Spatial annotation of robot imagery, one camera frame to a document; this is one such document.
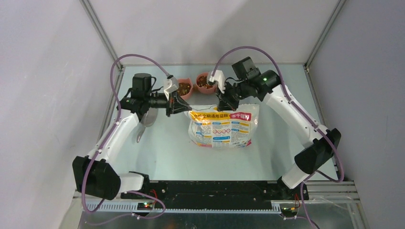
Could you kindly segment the cat food bag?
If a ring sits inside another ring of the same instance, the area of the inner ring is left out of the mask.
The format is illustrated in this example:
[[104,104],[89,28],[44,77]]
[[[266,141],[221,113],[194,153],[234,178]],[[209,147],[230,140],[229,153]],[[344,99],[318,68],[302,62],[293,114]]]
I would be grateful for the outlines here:
[[198,146],[242,148],[251,144],[259,118],[258,104],[241,104],[236,111],[218,111],[216,105],[196,105],[184,113],[188,134]]

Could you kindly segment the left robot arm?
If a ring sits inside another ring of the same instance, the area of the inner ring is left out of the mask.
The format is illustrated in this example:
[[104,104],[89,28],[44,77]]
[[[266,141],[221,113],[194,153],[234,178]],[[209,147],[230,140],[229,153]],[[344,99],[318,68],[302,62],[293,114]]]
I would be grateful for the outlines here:
[[72,163],[77,190],[82,194],[112,200],[119,193],[132,191],[138,198],[147,198],[151,186],[147,176],[139,172],[120,172],[116,159],[124,142],[141,120],[152,110],[164,109],[167,116],[190,111],[190,105],[177,93],[178,80],[169,75],[163,92],[153,89],[154,77],[137,73],[132,87],[117,104],[117,117],[95,148],[87,156],[77,156]]

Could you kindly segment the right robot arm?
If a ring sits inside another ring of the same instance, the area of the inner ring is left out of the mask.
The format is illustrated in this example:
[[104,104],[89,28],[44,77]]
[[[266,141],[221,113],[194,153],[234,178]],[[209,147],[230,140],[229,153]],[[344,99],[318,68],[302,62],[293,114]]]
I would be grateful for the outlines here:
[[275,71],[260,72],[250,57],[234,63],[232,68],[237,77],[234,84],[227,81],[222,71],[209,73],[208,83],[218,86],[218,110],[236,111],[241,100],[258,98],[295,131],[304,147],[294,157],[292,168],[277,181],[279,196],[291,199],[297,193],[297,186],[335,155],[341,133],[337,129],[329,130],[312,118]]

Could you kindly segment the metal food scoop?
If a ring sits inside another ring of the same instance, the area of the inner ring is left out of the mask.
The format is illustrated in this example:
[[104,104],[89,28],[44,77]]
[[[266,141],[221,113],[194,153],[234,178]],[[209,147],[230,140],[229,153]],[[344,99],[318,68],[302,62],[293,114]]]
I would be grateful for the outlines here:
[[137,143],[140,142],[146,128],[151,127],[155,123],[158,116],[158,112],[159,112],[158,108],[150,108],[148,112],[142,117],[140,121],[140,128],[136,138]]

